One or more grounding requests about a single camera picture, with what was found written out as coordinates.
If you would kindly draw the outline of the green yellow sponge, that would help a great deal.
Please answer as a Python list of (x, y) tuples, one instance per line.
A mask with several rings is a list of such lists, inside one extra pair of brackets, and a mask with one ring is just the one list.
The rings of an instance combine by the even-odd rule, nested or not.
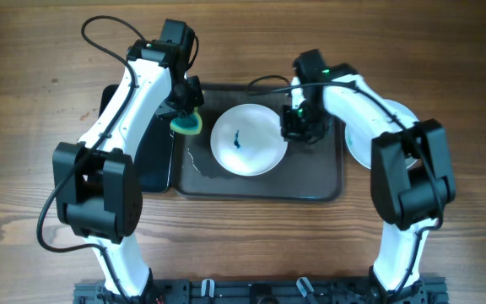
[(202, 128), (203, 120), (198, 113), (197, 108), (195, 108), (191, 114), (185, 117), (174, 118), (170, 122), (170, 129), (174, 133), (182, 135), (198, 135), (202, 131)]

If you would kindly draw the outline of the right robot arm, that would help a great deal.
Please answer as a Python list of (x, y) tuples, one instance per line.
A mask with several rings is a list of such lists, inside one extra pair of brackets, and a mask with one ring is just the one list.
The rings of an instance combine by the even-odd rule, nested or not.
[(317, 49), (293, 63), (292, 103), (283, 107), (281, 134), (315, 143), (336, 117), (359, 135), (370, 157), (370, 195), (384, 226), (370, 267), (369, 300), (393, 303), (421, 288), (419, 261), (445, 206), (456, 196), (446, 131), (420, 121), (380, 97), (349, 64), (329, 67)]

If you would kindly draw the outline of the white plate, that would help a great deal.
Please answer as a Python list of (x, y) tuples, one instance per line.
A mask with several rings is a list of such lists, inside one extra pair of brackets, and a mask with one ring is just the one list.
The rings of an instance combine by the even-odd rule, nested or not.
[(210, 148), (225, 170), (259, 176), (282, 160), (288, 143), (281, 135), (279, 114), (266, 106), (243, 104), (219, 117), (210, 135)]
[[(394, 100), (384, 99), (383, 104), (391, 114), (400, 119), (405, 128), (411, 128), (419, 119), (405, 105)], [(375, 136), (383, 133), (398, 133), (402, 129), (394, 123), (389, 116), (385, 116), (385, 121), (381, 122), (380, 129)], [(345, 140), (350, 154), (365, 168), (371, 168), (371, 141), (372, 138), (366, 134), (357, 131), (355, 127), (347, 126), (345, 128)]]

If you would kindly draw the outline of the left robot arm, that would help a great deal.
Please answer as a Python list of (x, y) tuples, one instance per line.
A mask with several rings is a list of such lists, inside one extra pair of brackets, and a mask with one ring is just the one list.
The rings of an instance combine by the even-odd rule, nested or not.
[(54, 190), (37, 221), (36, 237), (47, 251), (43, 225), (51, 205), (84, 243), (72, 251), (94, 251), (105, 281), (94, 298), (111, 303), (161, 303), (150, 267), (143, 261), (134, 231), (143, 192), (134, 159), (154, 117), (170, 130), (197, 135), (203, 120), (198, 108), (203, 91), (197, 76), (187, 76), (195, 61), (199, 39), (185, 22), (167, 19), (159, 39), (143, 35), (117, 61), (125, 67), (116, 92), (95, 125), (76, 144), (61, 142), (54, 150)]

